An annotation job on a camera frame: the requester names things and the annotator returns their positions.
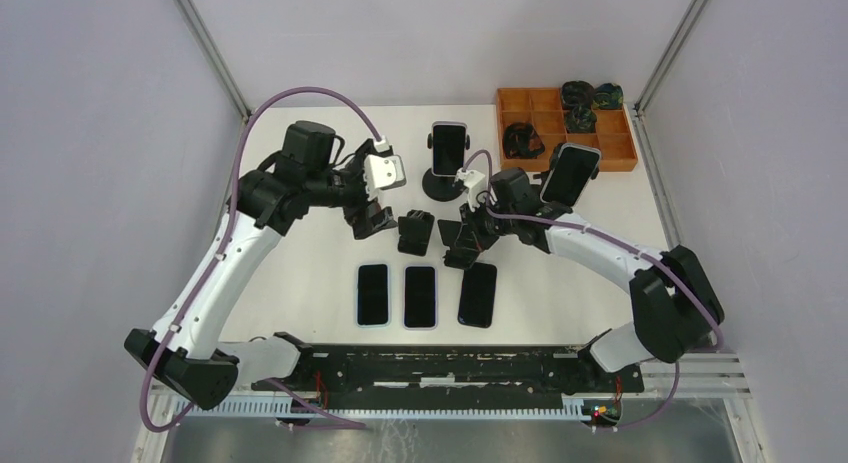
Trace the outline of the black phone stand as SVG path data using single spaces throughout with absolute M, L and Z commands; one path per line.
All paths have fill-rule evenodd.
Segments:
M 427 254 L 435 217 L 424 210 L 410 210 L 398 219 L 400 253 L 424 257 Z
M 459 237 L 463 223 L 455 220 L 437 220 L 438 231 L 442 244 L 445 246 L 445 255 L 448 255 L 456 248 L 457 238 Z

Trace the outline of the orange compartment tray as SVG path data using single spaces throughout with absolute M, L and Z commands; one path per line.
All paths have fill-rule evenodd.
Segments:
M 602 172 L 630 172 L 638 163 L 638 152 L 625 107 L 616 110 L 596 109 L 595 130 L 573 133 L 566 127 L 567 112 L 562 109 L 558 88 L 499 88 L 495 94 L 497 116 L 497 148 L 499 167 L 522 168 L 527 172 L 548 169 L 553 149 L 560 143 L 574 143 L 601 151 Z M 545 151 L 533 158 L 511 158 L 503 147 L 508 126 L 523 123 L 533 126 L 538 137 L 530 143 Z

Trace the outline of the black rolled item in tray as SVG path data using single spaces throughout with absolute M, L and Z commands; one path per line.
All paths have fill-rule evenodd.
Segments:
M 504 130 L 502 149 L 507 159 L 535 159 L 546 151 L 546 146 L 531 123 L 516 122 Z

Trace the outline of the green rolled item corner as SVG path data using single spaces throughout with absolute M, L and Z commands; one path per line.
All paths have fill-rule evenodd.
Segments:
M 623 89 L 616 83 L 603 83 L 594 88 L 592 106 L 598 110 L 619 110 L 623 107 Z

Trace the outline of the blue case phone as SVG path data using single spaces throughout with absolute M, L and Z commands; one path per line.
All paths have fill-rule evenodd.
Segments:
M 390 321 L 389 267 L 366 264 L 358 268 L 356 323 L 361 327 L 383 326 Z

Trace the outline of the dark rolled item top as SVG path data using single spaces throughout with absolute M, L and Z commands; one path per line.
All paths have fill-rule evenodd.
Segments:
M 573 80 L 560 87 L 561 106 L 566 111 L 584 106 L 591 108 L 595 97 L 595 87 L 583 80 Z

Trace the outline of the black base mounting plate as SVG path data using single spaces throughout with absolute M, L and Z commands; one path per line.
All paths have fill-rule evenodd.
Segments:
M 565 397 L 640 393 L 635 364 L 605 372 L 573 346 L 305 344 L 283 384 L 331 410 L 542 410 Z

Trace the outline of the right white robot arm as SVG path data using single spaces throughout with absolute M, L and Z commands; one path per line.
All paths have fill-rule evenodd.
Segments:
M 612 384 L 618 371 L 650 359 L 675 363 L 704 347 L 721 348 L 724 313 L 697 256 L 678 245 L 661 251 L 616 237 L 572 208 L 545 203 L 519 169 L 486 178 L 459 170 L 467 200 L 460 219 L 444 236 L 446 266 L 467 270 L 500 238 L 514 235 L 545 254 L 576 262 L 605 278 L 630 298 L 630 322 L 607 330 L 586 347 L 577 365 L 591 391 Z

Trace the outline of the lilac case phone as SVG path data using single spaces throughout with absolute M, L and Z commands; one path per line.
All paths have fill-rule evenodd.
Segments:
M 410 266 L 404 272 L 403 324 L 408 329 L 430 329 L 437 324 L 436 269 Z

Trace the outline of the black case phone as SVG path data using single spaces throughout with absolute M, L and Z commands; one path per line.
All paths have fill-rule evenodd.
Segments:
M 489 328 L 493 321 L 497 267 L 475 263 L 464 271 L 458 307 L 458 322 L 464 326 Z

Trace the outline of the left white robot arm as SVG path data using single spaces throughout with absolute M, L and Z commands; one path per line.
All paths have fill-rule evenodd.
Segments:
M 383 140 L 367 139 L 347 157 L 345 142 L 323 124 L 299 120 L 281 149 L 238 180 L 237 202 L 225 212 L 201 266 L 150 330 L 133 329 L 124 346 L 164 384 L 201 410 L 266 378 L 306 388 L 314 364 L 304 344 L 284 333 L 252 342 L 220 336 L 263 260 L 313 207 L 339 208 L 357 240 L 396 227 L 383 191 L 406 182 L 402 158 Z

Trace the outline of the green rolled item middle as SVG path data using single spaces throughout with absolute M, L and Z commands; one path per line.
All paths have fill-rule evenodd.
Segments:
M 564 125 L 568 133 L 595 133 L 596 123 L 597 116 L 590 106 L 577 105 L 564 114 Z

